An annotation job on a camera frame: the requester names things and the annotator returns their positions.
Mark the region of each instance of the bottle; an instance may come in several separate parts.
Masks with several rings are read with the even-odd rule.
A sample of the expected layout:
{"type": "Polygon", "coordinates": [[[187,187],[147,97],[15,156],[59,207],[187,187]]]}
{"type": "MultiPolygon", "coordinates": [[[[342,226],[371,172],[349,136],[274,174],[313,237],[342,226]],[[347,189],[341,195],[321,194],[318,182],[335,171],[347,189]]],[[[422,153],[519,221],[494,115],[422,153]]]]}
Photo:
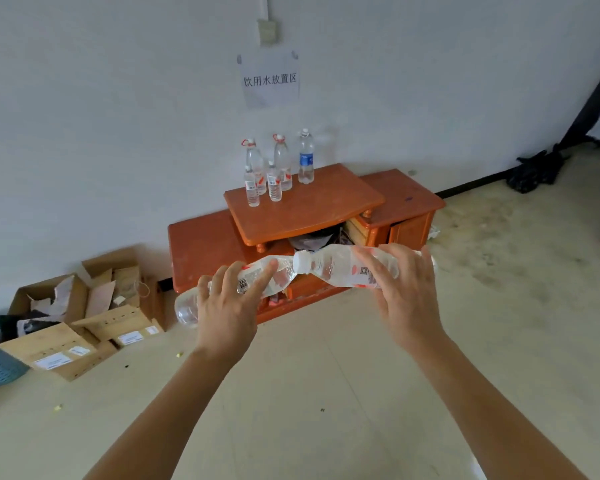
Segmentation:
{"type": "Polygon", "coordinates": [[[282,134],[273,135],[273,139],[276,141],[276,147],[273,149],[273,158],[276,162],[276,166],[282,174],[282,192],[285,190],[291,190],[294,181],[291,177],[291,155],[289,155],[289,149],[285,143],[285,136],[282,134]]]}
{"type": "Polygon", "coordinates": [[[267,167],[267,183],[269,184],[269,197],[272,202],[279,202],[282,200],[282,184],[281,172],[276,167],[276,162],[273,157],[269,160],[269,166],[267,167]]]}
{"type": "MultiPolygon", "coordinates": [[[[267,263],[273,258],[278,260],[278,270],[265,288],[262,297],[273,296],[287,288],[297,275],[293,267],[293,258],[291,256],[266,256],[242,268],[242,271],[238,274],[238,293],[246,293],[267,263]]],[[[179,295],[176,298],[175,309],[179,322],[197,324],[198,288],[192,288],[179,295]]]]}
{"type": "MultiPolygon", "coordinates": [[[[314,274],[337,287],[380,288],[369,268],[353,254],[352,249],[352,246],[344,244],[330,244],[314,253],[298,251],[294,256],[294,271],[297,274],[314,274]]],[[[394,256],[378,248],[365,249],[371,251],[394,278],[398,277],[398,260],[394,256]]]]}
{"type": "Polygon", "coordinates": [[[300,170],[298,181],[302,184],[310,184],[313,181],[313,137],[307,128],[300,134],[300,170]]]}
{"type": "Polygon", "coordinates": [[[256,176],[250,165],[244,166],[244,188],[247,190],[247,202],[250,207],[260,205],[260,196],[258,195],[258,186],[256,185],[256,176]]]}
{"type": "Polygon", "coordinates": [[[251,167],[256,177],[258,195],[264,195],[267,193],[267,184],[264,181],[264,160],[262,159],[260,150],[253,138],[243,139],[242,145],[247,147],[247,165],[251,167]]]}

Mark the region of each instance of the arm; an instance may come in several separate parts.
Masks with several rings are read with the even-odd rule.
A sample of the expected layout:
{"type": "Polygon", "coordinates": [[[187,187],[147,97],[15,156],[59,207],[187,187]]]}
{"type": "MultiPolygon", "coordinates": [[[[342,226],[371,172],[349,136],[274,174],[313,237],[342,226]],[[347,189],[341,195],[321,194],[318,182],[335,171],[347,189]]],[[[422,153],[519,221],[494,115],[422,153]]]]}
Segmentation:
{"type": "Polygon", "coordinates": [[[447,336],[428,249],[418,256],[399,244],[380,248],[398,259],[398,278],[368,251],[356,253],[382,287],[374,290],[382,318],[444,401],[487,478],[586,480],[447,336]]]}
{"type": "Polygon", "coordinates": [[[222,266],[213,279],[200,278],[198,341],[193,352],[85,480],[171,478],[202,412],[255,337],[256,307],[278,268],[272,260],[247,293],[239,295],[238,272],[243,265],[222,266]]]}

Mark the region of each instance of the floor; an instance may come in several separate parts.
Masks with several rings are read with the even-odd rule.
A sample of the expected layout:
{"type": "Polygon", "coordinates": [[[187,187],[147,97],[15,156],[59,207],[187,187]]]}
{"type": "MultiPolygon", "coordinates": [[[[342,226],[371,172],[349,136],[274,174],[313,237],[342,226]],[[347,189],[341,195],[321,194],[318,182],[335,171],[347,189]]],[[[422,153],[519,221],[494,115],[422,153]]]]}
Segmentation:
{"type": "MultiPolygon", "coordinates": [[[[497,182],[447,202],[431,245],[446,329],[600,478],[600,151],[579,151],[554,187],[520,195],[497,182]]],[[[174,326],[72,383],[30,372],[1,387],[0,479],[80,479],[195,336],[174,326]]],[[[472,462],[368,294],[350,290],[260,327],[174,478],[462,480],[472,462]]]]}

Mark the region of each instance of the forearm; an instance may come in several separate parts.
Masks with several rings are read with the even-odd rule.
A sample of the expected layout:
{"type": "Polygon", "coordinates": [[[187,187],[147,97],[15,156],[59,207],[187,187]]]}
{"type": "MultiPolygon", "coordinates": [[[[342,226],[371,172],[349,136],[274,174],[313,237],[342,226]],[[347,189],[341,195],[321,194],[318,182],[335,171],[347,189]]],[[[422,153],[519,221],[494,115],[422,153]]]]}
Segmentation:
{"type": "Polygon", "coordinates": [[[193,352],[85,480],[167,480],[230,367],[193,352]]]}
{"type": "Polygon", "coordinates": [[[489,480],[585,479],[451,339],[414,358],[456,420],[489,480]]]}

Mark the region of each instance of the large water bottle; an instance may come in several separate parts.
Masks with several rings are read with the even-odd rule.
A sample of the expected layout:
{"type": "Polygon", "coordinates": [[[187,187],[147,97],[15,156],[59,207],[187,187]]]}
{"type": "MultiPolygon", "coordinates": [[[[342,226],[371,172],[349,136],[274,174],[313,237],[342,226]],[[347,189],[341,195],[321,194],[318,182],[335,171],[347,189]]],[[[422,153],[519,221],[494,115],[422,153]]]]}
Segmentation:
{"type": "MultiPolygon", "coordinates": [[[[246,293],[267,263],[274,258],[278,260],[278,270],[265,288],[262,297],[273,296],[287,288],[297,275],[293,267],[293,258],[291,256],[266,256],[245,266],[238,274],[238,293],[246,293]]],[[[176,298],[175,309],[179,322],[197,324],[198,288],[192,288],[179,295],[176,298]]]]}
{"type": "Polygon", "coordinates": [[[282,134],[273,135],[276,142],[276,147],[273,149],[273,159],[276,162],[276,167],[280,170],[282,177],[282,192],[290,190],[294,185],[291,177],[291,155],[285,143],[285,136],[282,134]]]}
{"type": "Polygon", "coordinates": [[[269,160],[269,166],[267,167],[267,183],[269,184],[269,197],[272,202],[279,202],[282,200],[282,172],[276,167],[276,162],[269,160]]]}
{"type": "Polygon", "coordinates": [[[256,176],[250,165],[244,166],[244,188],[247,190],[247,202],[250,207],[260,205],[260,196],[258,195],[258,186],[256,185],[256,176]]]}
{"type": "MultiPolygon", "coordinates": [[[[394,278],[398,277],[398,259],[378,249],[366,248],[382,263],[394,278]]],[[[328,284],[344,288],[380,288],[368,267],[353,254],[353,246],[330,244],[314,253],[299,251],[294,256],[294,271],[314,274],[328,284]]]]}
{"type": "Polygon", "coordinates": [[[267,193],[267,184],[264,181],[264,160],[260,150],[253,138],[243,139],[242,145],[247,147],[247,165],[251,167],[256,177],[258,195],[264,195],[267,193]]]}
{"type": "Polygon", "coordinates": [[[310,184],[313,181],[313,137],[307,128],[300,133],[300,170],[298,181],[302,184],[310,184]]]}

